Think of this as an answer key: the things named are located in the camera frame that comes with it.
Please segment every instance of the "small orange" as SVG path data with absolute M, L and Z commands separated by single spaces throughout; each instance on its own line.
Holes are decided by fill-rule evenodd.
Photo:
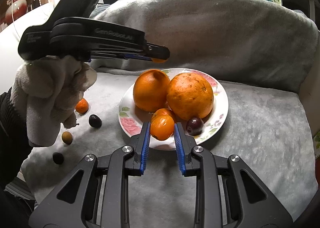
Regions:
M 153 116 L 151 117 L 151 122 L 158 116 L 161 115 L 169 115 L 172 117 L 172 119 L 174 120 L 174 122 L 176 122 L 176 116 L 174 115 L 174 112 L 172 112 L 170 109 L 167 108 L 161 108 L 159 110 L 156 110 L 155 113 L 153 113 Z
M 166 103 L 169 77 L 158 69 L 143 72 L 133 87 L 133 100 L 137 107 L 147 112 L 155 112 Z
M 174 120 L 169 115 L 156 117 L 150 126 L 150 134 L 159 141 L 169 138 L 174 131 Z
M 76 105 L 76 111 L 80 114 L 85 114 L 89 109 L 89 104 L 86 99 L 81 99 Z
M 206 117 L 212 110 L 213 91 L 209 82 L 195 73 L 180 73 L 170 82 L 167 101 L 183 120 Z
M 73 140 L 72 134 L 68 131 L 64 131 L 61 135 L 61 138 L 62 138 L 62 141 L 67 145 L 70 145 Z

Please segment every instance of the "black sleeve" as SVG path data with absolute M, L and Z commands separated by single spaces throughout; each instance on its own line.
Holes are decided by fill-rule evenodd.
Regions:
M 0 187 L 18 174 L 22 162 L 30 154 L 26 123 L 10 102 L 11 89 L 0 96 Z

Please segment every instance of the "glove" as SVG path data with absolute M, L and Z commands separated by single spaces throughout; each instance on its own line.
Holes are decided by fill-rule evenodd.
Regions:
M 25 61 L 18 68 L 10 101 L 26 121 L 30 146 L 53 145 L 61 123 L 76 126 L 75 106 L 96 79 L 97 72 L 70 55 Z

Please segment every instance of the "floral plate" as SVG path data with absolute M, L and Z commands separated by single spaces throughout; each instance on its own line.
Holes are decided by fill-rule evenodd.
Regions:
M 169 68 L 162 70 L 162 72 L 166 73 L 170 79 L 173 79 L 174 76 L 180 73 L 192 72 L 201 75 L 210 83 L 214 94 L 213 109 L 210 114 L 203 119 L 203 132 L 194 138 L 196 143 L 200 144 L 215 135 L 223 125 L 228 114 L 228 97 L 223 86 L 210 75 L 194 69 Z M 150 121 L 152 117 L 151 113 L 142 111 L 135 106 L 133 101 L 133 86 L 134 84 L 124 94 L 119 105 L 119 123 L 129 137 L 140 133 L 142 124 Z M 186 121 L 179 118 L 177 118 L 177 121 L 181 122 L 182 126 L 185 128 Z M 176 146 L 173 135 L 165 141 L 156 140 L 151 136 L 150 148 L 158 150 L 175 150 Z

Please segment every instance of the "large orange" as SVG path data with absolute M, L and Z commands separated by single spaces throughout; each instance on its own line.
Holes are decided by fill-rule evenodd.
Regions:
M 155 112 L 166 103 L 169 77 L 158 69 L 143 72 L 133 87 L 133 100 L 137 107 L 147 112 Z
M 183 120 L 204 118 L 212 110 L 213 91 L 207 80 L 195 73 L 181 73 L 170 82 L 167 101 L 171 110 Z

